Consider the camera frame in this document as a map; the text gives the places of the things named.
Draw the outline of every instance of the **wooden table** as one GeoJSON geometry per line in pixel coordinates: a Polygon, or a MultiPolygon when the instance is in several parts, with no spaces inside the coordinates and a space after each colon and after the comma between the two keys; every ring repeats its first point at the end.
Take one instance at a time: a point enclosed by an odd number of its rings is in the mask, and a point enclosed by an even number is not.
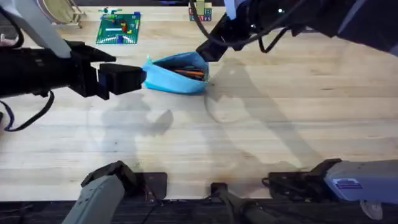
{"type": "MultiPolygon", "coordinates": [[[[98,7],[63,38],[95,44],[98,7]]],[[[186,7],[132,7],[137,45],[97,45],[118,63],[142,65],[195,50],[204,36],[186,7]]],[[[214,8],[214,21],[223,13],[214,8]]],[[[268,42],[276,33],[264,38],[268,42]]],[[[26,45],[33,43],[27,40],[26,45]]],[[[270,171],[310,169],[324,159],[398,159],[398,58],[320,34],[286,35],[270,54],[257,44],[210,65],[202,95],[142,89],[109,101],[55,91],[52,109],[19,133],[0,135],[0,200],[75,200],[91,171],[117,160],[169,175],[167,198],[202,198],[212,182],[268,197],[270,171]]],[[[5,99],[22,123],[45,104],[5,99]]]]}

